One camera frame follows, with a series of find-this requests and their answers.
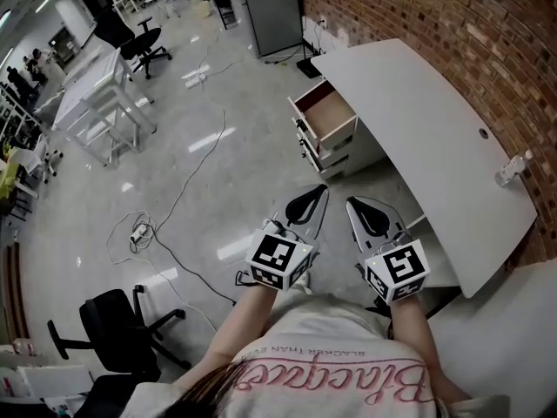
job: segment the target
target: long brown hair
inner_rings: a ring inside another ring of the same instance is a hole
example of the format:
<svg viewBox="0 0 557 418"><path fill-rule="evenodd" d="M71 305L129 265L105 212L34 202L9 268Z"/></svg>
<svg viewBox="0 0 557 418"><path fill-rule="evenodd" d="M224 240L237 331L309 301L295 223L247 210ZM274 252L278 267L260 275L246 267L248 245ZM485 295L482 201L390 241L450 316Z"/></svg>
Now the long brown hair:
<svg viewBox="0 0 557 418"><path fill-rule="evenodd" d="M242 376L249 361L241 360L219 367L196 382L164 412L164 418L217 418L225 398Z"/></svg>

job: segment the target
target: glossy floor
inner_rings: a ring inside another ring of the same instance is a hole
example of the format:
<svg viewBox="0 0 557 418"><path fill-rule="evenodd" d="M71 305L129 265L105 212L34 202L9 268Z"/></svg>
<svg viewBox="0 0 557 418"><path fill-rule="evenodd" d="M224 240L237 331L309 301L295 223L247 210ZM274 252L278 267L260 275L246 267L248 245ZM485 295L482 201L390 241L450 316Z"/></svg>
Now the glossy floor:
<svg viewBox="0 0 557 418"><path fill-rule="evenodd" d="M26 315L33 340L52 362L61 359L48 335L47 320L55 321L62 337L86 339L78 309L88 298L113 288L131 296L133 286L141 283L149 287L143 300L147 322L183 306L148 263L131 260L113 266L105 246L113 226L128 212L147 210L157 224L164 219L186 178L213 146L223 127L223 111L226 135L158 233L184 265L203 274L215 289L233 299L240 296L242 288L234 286L234 276L242 262L235 255L279 199L296 186L320 181L300 157L286 100L315 85L296 68L299 58L277 65L250 58L234 32L219 28L217 16L198 20L186 1L177 2L177 8L182 17L164 21L161 37L174 58L156 62L152 80L145 81L155 103L144 109L158 131L144 139L140 154L125 153L116 170L103 168L58 138L64 148L58 175L40 187L41 198L22 226ZM229 64L233 65L211 76ZM200 86L187 89L182 79L200 65L211 67L205 92ZM322 253L312 268L312 288L369 306L374 295L354 268L357 248L345 199L373 196L396 206L407 222L420 210L388 162L335 179L329 186L329 207L319 235ZM115 260L131 256L128 237L134 218L120 224L109 243ZM182 270L158 244L151 243L138 257L164 272L179 296L203 310L215 326L230 311L229 301ZM164 330L164 344L196 362L213 331L197 311L186 308L186 313L186 320ZM91 351L70 351L70 362L85 363L94 374L103 372ZM180 373L166 361L161 365L163 379Z"/></svg>

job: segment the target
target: brick wall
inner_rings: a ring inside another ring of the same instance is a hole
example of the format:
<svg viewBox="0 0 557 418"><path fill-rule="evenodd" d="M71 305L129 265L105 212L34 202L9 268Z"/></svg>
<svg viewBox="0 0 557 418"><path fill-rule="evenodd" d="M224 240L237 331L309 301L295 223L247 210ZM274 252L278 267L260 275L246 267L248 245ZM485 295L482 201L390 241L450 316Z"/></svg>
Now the brick wall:
<svg viewBox="0 0 557 418"><path fill-rule="evenodd" d="M539 218L511 263L557 257L557 0L304 0L350 44L400 37L466 98L509 156L531 149Z"/></svg>

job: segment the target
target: black office chair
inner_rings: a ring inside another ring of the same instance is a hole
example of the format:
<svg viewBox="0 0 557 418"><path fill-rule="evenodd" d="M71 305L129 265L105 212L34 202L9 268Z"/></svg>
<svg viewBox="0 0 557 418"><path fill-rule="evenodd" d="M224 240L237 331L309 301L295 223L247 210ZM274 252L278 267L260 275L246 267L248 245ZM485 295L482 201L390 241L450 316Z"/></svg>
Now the black office chair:
<svg viewBox="0 0 557 418"><path fill-rule="evenodd" d="M69 359L68 348L92 349L107 370L120 373L98 377L75 418L119 417L136 385L155 382L160 376L153 348L184 370L191 368L189 362L179 360L153 338L162 340L159 328L174 317L184 319L185 311L172 310L147 327L138 297L143 292L141 285L133 289L133 309L121 289L87 300L79 315L90 342L62 339L54 322L48 321L50 336L62 358Z"/></svg>
<svg viewBox="0 0 557 418"><path fill-rule="evenodd" d="M142 66L145 67L145 78L150 79L149 64L158 58L166 57L172 60L172 55L163 46L159 46L152 51L151 47L160 37L161 29L147 28L147 22L152 17L146 18L138 23L138 26L144 27L144 32L136 37L130 28L122 21L111 7L103 9L95 19L97 27L94 33L97 37L111 44L114 48L121 48L122 57L125 60L132 60L135 56L139 57L139 64L134 68L134 72Z"/></svg>

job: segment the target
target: desk drawer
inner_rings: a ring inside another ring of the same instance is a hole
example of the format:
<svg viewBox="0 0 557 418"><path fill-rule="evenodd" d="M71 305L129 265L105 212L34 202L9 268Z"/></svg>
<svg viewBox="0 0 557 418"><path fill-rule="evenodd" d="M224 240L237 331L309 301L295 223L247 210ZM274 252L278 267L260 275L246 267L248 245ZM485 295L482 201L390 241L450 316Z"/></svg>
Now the desk drawer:
<svg viewBox="0 0 557 418"><path fill-rule="evenodd" d="M323 81L296 100L288 98L299 116L298 127L310 144L332 149L351 137L356 114L327 81Z"/></svg>
<svg viewBox="0 0 557 418"><path fill-rule="evenodd" d="M312 165L313 169L315 169L315 172L317 172L319 175L321 175L322 179L329 179L330 177L332 177L333 175L336 175L337 173L341 173L342 171L345 170L346 168L346 163L348 161L348 157L345 156L344 158L342 158L341 160L337 161L336 163L329 165L326 169L323 169L320 165L319 165L319 160L318 158L315 156L314 151L312 150L311 145L309 145L307 143L307 141L302 138L300 136L300 134L297 134L298 136L298 140L299 143L302 147L303 153L302 156L304 156L305 158L307 158L307 160L310 162L310 164Z"/></svg>
<svg viewBox="0 0 557 418"><path fill-rule="evenodd" d="M350 150L352 149L352 136L340 142L332 149L326 149L321 144L318 144L317 147L313 147L311 138L308 137L307 131L304 131L300 127L299 120L292 118L292 122L298 129L298 135L305 140L307 148L312 152L314 159L318 161L318 164L322 169L329 167L329 165L333 165L340 159L350 154Z"/></svg>

